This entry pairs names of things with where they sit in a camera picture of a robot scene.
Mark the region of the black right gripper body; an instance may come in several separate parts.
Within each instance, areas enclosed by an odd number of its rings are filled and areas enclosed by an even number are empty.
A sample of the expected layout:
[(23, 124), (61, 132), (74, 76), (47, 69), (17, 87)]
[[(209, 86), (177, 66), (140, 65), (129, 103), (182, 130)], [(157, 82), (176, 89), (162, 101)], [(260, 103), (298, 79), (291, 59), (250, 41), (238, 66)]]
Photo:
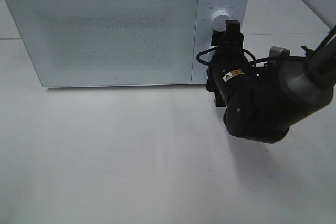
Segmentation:
[(231, 71), (239, 70), (240, 65), (246, 61), (241, 51), (243, 41), (242, 33), (240, 40), (227, 40), (224, 35), (222, 43), (210, 61), (206, 89), (214, 94), (216, 107), (226, 107), (230, 97), (238, 92), (243, 83), (244, 75), (233, 77), (229, 75)]

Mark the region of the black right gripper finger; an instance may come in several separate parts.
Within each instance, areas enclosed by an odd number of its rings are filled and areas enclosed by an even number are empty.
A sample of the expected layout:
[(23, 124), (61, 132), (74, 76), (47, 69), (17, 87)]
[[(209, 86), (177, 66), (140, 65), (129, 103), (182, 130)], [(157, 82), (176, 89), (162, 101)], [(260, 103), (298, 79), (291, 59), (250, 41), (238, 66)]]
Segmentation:
[(212, 32), (212, 39), (211, 39), (211, 46), (219, 46), (222, 43), (223, 36), (225, 35), (224, 31), (213, 31)]
[(240, 22), (237, 20), (227, 20), (225, 36), (227, 40), (240, 40)]

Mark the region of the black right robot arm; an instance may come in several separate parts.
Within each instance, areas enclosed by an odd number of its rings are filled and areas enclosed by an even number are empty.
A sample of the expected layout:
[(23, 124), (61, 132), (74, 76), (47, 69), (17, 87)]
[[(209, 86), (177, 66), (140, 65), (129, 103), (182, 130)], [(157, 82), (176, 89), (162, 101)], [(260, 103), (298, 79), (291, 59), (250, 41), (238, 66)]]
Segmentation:
[(214, 54), (208, 62), (206, 88), (230, 135), (275, 143), (289, 128), (330, 104), (335, 86), (335, 31), (305, 56), (272, 47), (266, 58), (246, 58), (240, 23), (226, 22), (214, 33)]

